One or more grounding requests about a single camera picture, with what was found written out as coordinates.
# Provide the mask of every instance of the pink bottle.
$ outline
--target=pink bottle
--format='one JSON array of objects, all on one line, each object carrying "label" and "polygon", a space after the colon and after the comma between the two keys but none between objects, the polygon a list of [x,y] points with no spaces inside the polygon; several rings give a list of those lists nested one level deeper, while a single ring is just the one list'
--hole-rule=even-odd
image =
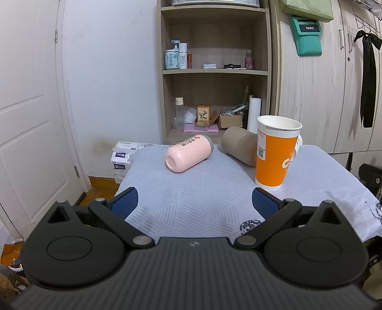
[{"label": "pink bottle", "polygon": [[180,173],[207,159],[213,150],[210,137],[197,134],[170,147],[165,155],[165,163],[168,169]]}]

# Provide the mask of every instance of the qr code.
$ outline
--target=qr code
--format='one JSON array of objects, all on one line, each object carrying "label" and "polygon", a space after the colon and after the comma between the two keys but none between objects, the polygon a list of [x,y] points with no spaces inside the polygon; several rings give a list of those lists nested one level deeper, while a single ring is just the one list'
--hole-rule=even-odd
[{"label": "qr code", "polygon": [[262,159],[265,160],[265,150],[260,147],[259,145],[257,146],[257,155]]}]

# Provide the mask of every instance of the silver storage box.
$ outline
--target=silver storage box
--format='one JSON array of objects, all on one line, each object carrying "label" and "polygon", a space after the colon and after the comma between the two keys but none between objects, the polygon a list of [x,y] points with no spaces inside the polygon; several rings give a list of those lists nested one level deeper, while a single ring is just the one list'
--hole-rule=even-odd
[{"label": "silver storage box", "polygon": [[172,5],[185,4],[236,4],[260,7],[259,0],[172,0]]}]

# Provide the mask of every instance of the black bow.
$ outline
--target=black bow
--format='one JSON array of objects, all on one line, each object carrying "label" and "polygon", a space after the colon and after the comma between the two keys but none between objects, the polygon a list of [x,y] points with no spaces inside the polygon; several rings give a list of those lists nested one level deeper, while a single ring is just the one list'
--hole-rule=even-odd
[{"label": "black bow", "polygon": [[354,42],[362,37],[363,45],[363,76],[361,93],[361,122],[363,127],[373,127],[374,109],[376,106],[377,70],[373,45],[379,50],[382,40],[375,34],[363,30],[357,32]]}]

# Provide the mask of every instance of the wardrobe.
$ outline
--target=wardrobe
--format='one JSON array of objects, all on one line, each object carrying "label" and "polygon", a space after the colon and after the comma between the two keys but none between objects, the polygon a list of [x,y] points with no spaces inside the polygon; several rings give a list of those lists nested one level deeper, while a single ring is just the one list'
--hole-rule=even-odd
[{"label": "wardrobe", "polygon": [[375,47],[377,93],[374,123],[364,128],[360,119],[363,76],[359,30],[381,37],[381,22],[353,0],[331,0],[334,20],[320,23],[322,55],[299,57],[290,16],[278,1],[270,7],[273,37],[271,113],[303,124],[304,144],[322,148],[342,165],[353,153],[352,173],[362,163],[382,166],[382,49]]}]

